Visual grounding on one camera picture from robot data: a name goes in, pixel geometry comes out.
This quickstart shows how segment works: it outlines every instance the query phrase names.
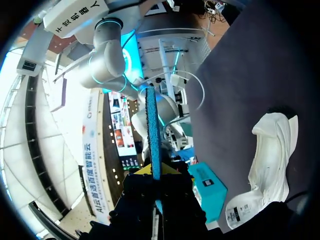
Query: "gray surface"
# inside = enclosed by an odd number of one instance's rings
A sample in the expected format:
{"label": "gray surface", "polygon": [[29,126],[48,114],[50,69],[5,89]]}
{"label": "gray surface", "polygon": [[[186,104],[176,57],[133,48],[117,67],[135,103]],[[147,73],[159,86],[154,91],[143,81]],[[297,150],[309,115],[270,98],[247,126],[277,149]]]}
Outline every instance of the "gray surface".
{"label": "gray surface", "polygon": [[[308,188],[318,158],[319,87],[308,58],[289,26],[264,1],[252,2],[222,37],[186,85],[195,153],[228,188],[225,205],[250,190],[256,151],[252,127],[269,107],[290,106],[299,136],[287,167],[289,197]],[[222,210],[219,225],[229,231]]]}

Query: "blue foam strip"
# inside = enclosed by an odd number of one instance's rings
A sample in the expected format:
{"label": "blue foam strip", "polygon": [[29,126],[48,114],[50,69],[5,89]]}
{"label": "blue foam strip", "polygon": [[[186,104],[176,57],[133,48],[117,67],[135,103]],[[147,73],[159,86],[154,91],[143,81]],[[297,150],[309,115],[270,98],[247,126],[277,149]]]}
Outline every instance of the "blue foam strip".
{"label": "blue foam strip", "polygon": [[154,87],[146,89],[146,110],[149,135],[149,149],[152,166],[153,179],[160,180],[161,177],[161,135],[159,128],[156,92]]}

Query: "cyan box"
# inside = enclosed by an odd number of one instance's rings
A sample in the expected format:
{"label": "cyan box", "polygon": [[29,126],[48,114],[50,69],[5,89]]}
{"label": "cyan box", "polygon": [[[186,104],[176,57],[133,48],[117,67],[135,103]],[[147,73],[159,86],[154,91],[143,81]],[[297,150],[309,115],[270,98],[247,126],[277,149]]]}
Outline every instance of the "cyan box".
{"label": "cyan box", "polygon": [[205,211],[206,223],[219,219],[228,189],[205,162],[189,166],[194,177],[193,192]]}

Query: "digital screen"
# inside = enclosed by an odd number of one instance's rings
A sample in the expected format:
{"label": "digital screen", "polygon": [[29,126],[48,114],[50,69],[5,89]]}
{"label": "digital screen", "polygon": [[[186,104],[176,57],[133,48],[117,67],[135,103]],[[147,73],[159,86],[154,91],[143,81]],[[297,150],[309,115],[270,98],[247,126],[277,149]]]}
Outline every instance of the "digital screen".
{"label": "digital screen", "polygon": [[[129,32],[128,34],[121,36],[121,45],[125,44],[126,40],[133,34]],[[140,55],[138,50],[138,42],[136,35],[133,35],[122,50],[123,57],[125,61],[125,75],[128,80],[133,83],[138,77],[143,78],[144,74],[142,71]]]}
{"label": "digital screen", "polygon": [[119,156],[137,155],[128,109],[128,100],[118,92],[109,92],[114,140]]}

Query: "white towel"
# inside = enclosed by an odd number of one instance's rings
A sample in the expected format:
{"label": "white towel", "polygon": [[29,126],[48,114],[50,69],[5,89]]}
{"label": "white towel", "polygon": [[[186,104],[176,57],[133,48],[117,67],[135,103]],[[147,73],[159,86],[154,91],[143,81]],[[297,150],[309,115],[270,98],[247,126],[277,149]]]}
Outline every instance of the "white towel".
{"label": "white towel", "polygon": [[298,116],[265,114],[253,127],[256,151],[249,172],[251,191],[235,196],[225,208],[228,226],[235,229],[271,202],[284,202],[289,194],[286,168],[298,140]]}

